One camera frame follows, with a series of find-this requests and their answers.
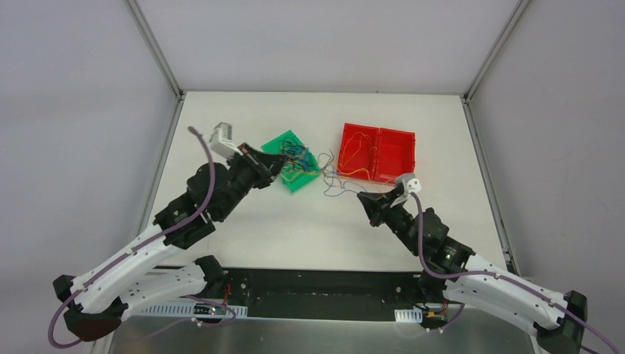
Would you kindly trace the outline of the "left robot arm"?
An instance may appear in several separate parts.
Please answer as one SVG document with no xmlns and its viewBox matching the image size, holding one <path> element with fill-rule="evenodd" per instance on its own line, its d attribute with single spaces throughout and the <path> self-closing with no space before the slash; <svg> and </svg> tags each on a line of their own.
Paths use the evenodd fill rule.
<svg viewBox="0 0 625 354">
<path fill-rule="evenodd" d="M 216 223 L 223 222 L 252 189 L 270 186 L 286 161 L 283 154 L 242 143 L 225 164 L 209 160 L 201 165 L 187 180 L 186 191 L 123 249 L 81 276 L 64 274 L 54 280 L 63 303 L 57 314 L 66 328 L 81 341 L 95 341 L 152 305 L 183 296 L 223 296 L 226 274 L 213 255 L 148 280 L 142 277 L 215 232 Z"/>
</svg>

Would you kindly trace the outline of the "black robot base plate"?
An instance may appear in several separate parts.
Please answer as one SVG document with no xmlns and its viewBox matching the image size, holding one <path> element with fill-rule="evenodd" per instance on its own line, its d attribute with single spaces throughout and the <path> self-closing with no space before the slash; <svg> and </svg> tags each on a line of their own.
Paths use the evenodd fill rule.
<svg viewBox="0 0 625 354">
<path fill-rule="evenodd" d="M 225 268 L 223 280 L 196 295 L 247 307 L 249 317 L 390 322 L 396 310 L 433 307 L 418 272 Z"/>
</svg>

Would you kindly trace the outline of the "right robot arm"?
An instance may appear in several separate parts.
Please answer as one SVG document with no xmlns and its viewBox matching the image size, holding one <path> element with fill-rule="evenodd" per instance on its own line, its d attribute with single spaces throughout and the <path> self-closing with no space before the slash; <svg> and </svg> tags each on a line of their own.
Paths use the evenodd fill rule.
<svg viewBox="0 0 625 354">
<path fill-rule="evenodd" d="M 533 336 L 548 353 L 580 353 L 587 320 L 587 297 L 536 285 L 476 253 L 449 235 L 434 209 L 406 208 L 396 187 L 385 193 L 358 192 L 369 223 L 387 226 L 423 267 L 419 295 L 482 310 Z"/>
</svg>

